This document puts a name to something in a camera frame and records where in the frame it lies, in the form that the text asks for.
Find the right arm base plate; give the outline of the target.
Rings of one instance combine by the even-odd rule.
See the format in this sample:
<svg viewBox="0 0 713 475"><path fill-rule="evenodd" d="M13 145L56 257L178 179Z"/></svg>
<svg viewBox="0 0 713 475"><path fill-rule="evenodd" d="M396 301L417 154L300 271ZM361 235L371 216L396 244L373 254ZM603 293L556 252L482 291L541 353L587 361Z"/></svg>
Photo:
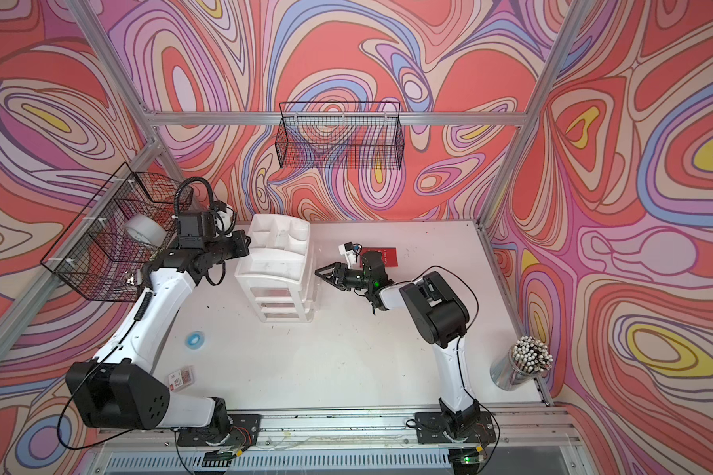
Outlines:
<svg viewBox="0 0 713 475"><path fill-rule="evenodd" d="M486 447L498 439L496 425L488 412L473 412L467 416L419 412L405 426L415 431L421 445L477 443Z"/></svg>

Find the black clip in basket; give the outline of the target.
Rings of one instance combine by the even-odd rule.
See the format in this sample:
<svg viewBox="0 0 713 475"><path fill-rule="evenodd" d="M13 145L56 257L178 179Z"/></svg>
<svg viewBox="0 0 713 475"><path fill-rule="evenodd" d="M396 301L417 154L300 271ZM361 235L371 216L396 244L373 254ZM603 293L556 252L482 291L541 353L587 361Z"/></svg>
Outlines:
<svg viewBox="0 0 713 475"><path fill-rule="evenodd" d="M137 273L138 275L148 276L151 271L152 271L152 262L149 261L149 262L145 262L145 263L141 264L141 265L137 268L136 273Z"/></svg>

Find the cup of white pencils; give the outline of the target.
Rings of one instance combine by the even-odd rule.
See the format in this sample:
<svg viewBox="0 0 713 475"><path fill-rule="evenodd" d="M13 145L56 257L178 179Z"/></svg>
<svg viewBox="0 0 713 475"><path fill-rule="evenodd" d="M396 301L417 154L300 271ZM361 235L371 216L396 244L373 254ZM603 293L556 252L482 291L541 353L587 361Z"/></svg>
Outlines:
<svg viewBox="0 0 713 475"><path fill-rule="evenodd" d="M522 336L490 368L497 387L513 391L552 370L555 362L548 345L533 336Z"/></svg>

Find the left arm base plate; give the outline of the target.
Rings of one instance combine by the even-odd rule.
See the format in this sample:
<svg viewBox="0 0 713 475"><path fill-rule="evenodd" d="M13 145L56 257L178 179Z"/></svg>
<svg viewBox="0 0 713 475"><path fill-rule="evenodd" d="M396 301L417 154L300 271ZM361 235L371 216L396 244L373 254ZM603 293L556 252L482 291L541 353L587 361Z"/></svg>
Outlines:
<svg viewBox="0 0 713 475"><path fill-rule="evenodd" d="M177 432L177 446L229 447L248 449L259 439L261 414L231 413L227 421L211 423L209 427L191 427Z"/></svg>

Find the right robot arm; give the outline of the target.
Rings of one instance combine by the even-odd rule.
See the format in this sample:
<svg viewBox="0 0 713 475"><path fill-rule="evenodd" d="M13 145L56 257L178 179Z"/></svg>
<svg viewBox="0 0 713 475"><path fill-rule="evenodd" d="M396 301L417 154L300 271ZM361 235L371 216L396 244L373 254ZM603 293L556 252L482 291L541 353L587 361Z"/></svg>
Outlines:
<svg viewBox="0 0 713 475"><path fill-rule="evenodd" d="M441 378L439 409L449 431L474 425L481 406L468 387L465 337L470 315L441 273L427 273L407 282L389 278L381 253L368 251L361 267L335 262L314 271L332 287L365 298L374 311L405 310L420 337L433 347Z"/></svg>

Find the red postcard white text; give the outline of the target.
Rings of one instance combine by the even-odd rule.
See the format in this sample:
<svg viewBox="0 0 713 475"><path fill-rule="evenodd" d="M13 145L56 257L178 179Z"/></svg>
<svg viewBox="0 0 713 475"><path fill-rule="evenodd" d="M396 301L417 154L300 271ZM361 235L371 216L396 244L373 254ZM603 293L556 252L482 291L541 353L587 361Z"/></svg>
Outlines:
<svg viewBox="0 0 713 475"><path fill-rule="evenodd" d="M396 247L365 247L361 252L361 256L365 257L368 253L378 253L386 267L399 266Z"/></svg>

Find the small red patterned card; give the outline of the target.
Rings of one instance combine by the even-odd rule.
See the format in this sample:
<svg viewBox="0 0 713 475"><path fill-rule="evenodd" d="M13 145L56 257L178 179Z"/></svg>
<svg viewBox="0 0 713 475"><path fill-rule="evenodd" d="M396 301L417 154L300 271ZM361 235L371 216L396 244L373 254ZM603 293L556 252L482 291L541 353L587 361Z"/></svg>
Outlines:
<svg viewBox="0 0 713 475"><path fill-rule="evenodd" d="M193 368L190 366L182 367L172 371L166 377L166 383L171 392L180 391L191 386L195 382Z"/></svg>

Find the white plastic drawer organizer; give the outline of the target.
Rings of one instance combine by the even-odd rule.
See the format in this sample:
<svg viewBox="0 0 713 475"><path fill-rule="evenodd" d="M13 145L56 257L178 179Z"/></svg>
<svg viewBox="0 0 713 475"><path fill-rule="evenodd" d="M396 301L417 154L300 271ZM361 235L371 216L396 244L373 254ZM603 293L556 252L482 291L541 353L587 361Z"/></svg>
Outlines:
<svg viewBox="0 0 713 475"><path fill-rule="evenodd" d="M257 214L247 231L249 256L240 259L235 277L263 323L310 323L305 308L311 262L311 224L279 214ZM263 309L262 302L291 302L294 308Z"/></svg>

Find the clear plastic drawer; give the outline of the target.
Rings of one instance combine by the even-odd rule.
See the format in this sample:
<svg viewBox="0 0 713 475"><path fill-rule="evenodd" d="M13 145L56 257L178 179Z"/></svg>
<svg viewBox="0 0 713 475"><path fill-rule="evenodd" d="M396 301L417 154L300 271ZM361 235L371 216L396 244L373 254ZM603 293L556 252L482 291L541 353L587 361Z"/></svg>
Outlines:
<svg viewBox="0 0 713 475"><path fill-rule="evenodd" d="M313 245L311 247L311 262L308 267L308 287L305 301L305 308L312 313L316 313L320 308L319 289L322 280L316 275L316 270L321 266L322 262L322 245Z"/></svg>

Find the white tape roll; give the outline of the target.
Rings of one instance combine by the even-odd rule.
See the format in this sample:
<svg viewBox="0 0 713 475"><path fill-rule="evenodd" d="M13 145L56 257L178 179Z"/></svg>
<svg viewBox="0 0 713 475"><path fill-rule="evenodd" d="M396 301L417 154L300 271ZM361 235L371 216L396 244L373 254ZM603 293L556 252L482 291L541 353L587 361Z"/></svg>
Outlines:
<svg viewBox="0 0 713 475"><path fill-rule="evenodd" d="M143 245L160 247L166 239L166 230L148 216L137 214L124 227L127 235Z"/></svg>

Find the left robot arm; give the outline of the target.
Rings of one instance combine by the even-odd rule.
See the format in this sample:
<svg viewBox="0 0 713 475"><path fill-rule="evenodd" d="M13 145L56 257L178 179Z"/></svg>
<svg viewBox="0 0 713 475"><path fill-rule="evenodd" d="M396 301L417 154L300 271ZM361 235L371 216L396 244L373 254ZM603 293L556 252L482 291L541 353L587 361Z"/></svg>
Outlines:
<svg viewBox="0 0 713 475"><path fill-rule="evenodd" d="M154 376L154 366L182 304L209 272L249 256L251 238L237 229L236 215L209 195L205 211L185 211L181 196L194 184L212 192L202 177L180 183L174 194L176 241L143 270L140 297L112 338L85 362L73 364L65 383L69 403L90 429L199 429L216 441L232 424L216 397L173 392Z"/></svg>

